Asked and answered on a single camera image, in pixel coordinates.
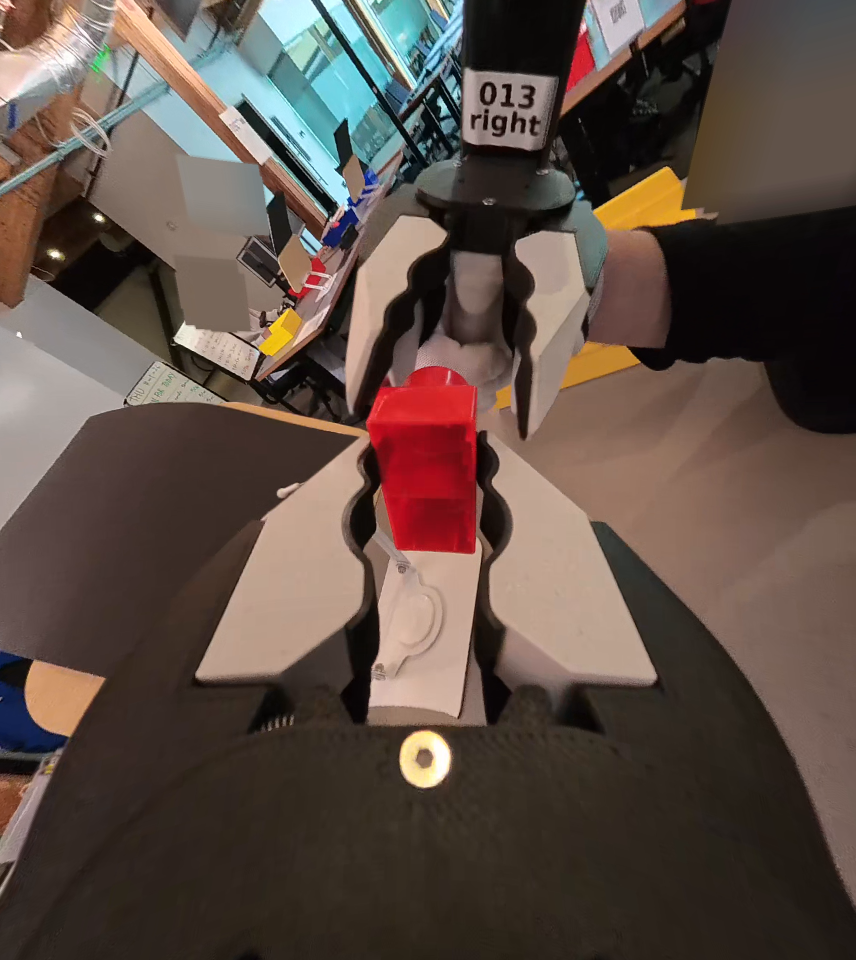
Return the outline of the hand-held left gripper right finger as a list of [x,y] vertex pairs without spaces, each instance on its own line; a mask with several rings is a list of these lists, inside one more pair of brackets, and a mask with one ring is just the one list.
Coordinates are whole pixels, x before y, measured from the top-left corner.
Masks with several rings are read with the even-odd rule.
[[499,438],[478,437],[482,560],[474,654],[482,678],[650,689],[658,674],[589,516]]

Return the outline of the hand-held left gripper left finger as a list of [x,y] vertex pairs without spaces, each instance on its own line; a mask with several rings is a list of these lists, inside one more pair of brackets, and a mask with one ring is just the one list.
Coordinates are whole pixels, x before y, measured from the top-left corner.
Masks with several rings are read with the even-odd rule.
[[366,559],[350,546],[349,510],[368,477],[357,438],[262,522],[194,678],[204,685],[275,683],[345,689],[348,629],[368,599]]

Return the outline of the blue striped cloth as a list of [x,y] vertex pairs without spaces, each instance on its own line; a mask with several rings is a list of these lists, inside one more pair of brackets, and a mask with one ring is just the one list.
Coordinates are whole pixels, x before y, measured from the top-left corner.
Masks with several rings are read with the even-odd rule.
[[14,753],[52,754],[68,741],[39,726],[27,708],[25,685],[34,662],[0,652],[0,749]]

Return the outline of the person's right hand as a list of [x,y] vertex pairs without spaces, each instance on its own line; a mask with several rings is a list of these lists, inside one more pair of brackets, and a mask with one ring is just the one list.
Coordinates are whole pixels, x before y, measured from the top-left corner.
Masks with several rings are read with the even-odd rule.
[[414,361],[416,371],[445,368],[479,392],[492,394],[508,384],[513,365],[500,316],[440,321]]

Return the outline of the yellow plastic bin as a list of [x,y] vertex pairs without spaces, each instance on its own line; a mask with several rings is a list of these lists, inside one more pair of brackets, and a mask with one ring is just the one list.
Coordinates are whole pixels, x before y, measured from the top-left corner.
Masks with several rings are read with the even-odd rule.
[[295,309],[285,309],[266,328],[265,336],[258,347],[259,352],[266,357],[276,357],[298,336],[302,324],[302,317]]
[[[629,231],[674,225],[698,219],[703,211],[684,208],[686,183],[667,166],[597,207],[595,213],[608,230]],[[639,365],[624,345],[587,342],[574,355],[560,390],[575,387]]]

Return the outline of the black sheet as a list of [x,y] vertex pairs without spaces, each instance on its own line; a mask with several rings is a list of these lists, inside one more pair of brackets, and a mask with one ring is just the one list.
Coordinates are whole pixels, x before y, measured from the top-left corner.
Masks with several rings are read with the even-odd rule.
[[89,417],[0,530],[0,651],[110,677],[277,489],[360,437],[245,405]]

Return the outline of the wooden office desk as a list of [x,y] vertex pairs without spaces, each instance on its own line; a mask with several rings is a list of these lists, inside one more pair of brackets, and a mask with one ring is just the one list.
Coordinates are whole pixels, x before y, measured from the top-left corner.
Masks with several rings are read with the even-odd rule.
[[321,337],[331,325],[339,304],[349,296],[350,289],[361,247],[369,230],[369,222],[382,201],[388,196],[395,184],[397,174],[404,161],[404,153],[398,153],[379,171],[379,187],[373,196],[360,205],[361,224],[358,226],[358,236],[348,250],[337,249],[326,260],[326,271],[333,275],[333,280],[324,291],[310,291],[294,306],[295,313],[302,319],[302,324],[293,339],[288,342],[278,354],[263,356],[249,385],[260,390],[267,386],[269,376],[286,367],[309,344]]

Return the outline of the silver ventilation ducts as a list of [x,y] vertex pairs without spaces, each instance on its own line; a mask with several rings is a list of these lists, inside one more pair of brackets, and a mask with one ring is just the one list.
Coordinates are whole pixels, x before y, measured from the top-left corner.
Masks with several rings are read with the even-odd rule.
[[36,41],[0,51],[0,141],[78,87],[105,46],[115,1],[67,5]]

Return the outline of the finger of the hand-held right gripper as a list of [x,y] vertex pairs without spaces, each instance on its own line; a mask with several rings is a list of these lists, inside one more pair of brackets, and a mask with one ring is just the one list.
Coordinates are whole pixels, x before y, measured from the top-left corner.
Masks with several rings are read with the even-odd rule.
[[385,381],[400,386],[446,298],[449,234],[429,218],[400,216],[359,266],[345,360],[350,412],[364,418]]
[[519,437],[528,440],[561,390],[590,305],[575,234],[539,231],[516,241],[505,286],[516,314],[512,411]]

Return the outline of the red toy brick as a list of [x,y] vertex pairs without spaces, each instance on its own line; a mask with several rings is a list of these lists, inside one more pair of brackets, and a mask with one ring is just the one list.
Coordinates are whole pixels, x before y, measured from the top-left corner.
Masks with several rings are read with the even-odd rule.
[[402,553],[475,552],[477,406],[478,390],[445,366],[378,391],[366,427]]

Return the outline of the small book stand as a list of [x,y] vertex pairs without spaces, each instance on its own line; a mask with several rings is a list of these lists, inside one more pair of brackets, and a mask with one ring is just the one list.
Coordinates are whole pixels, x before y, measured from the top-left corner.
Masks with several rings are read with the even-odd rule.
[[357,206],[368,187],[367,167],[355,153],[347,119],[343,119],[337,126],[334,137],[338,154],[338,173],[346,185],[350,205]]
[[293,233],[284,194],[278,192],[272,196],[266,207],[266,217],[270,244],[277,257],[281,275],[284,277],[290,292],[292,290],[297,291],[305,282],[311,269],[313,257],[303,246],[302,240]]

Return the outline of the small black monitor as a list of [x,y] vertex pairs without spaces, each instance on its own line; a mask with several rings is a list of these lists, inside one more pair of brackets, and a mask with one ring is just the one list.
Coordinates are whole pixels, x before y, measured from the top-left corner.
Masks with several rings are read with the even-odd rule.
[[270,237],[248,237],[238,253],[237,260],[267,286],[278,286],[281,270]]

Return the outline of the handwritten whiteboard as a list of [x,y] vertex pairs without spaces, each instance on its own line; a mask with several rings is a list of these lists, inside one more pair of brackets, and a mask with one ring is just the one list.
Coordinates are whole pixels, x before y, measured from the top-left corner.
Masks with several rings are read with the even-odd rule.
[[227,331],[213,331],[183,323],[173,342],[230,376],[249,382],[259,367],[262,354],[257,345]]
[[221,405],[227,401],[173,366],[152,363],[124,398],[124,406],[196,402]]

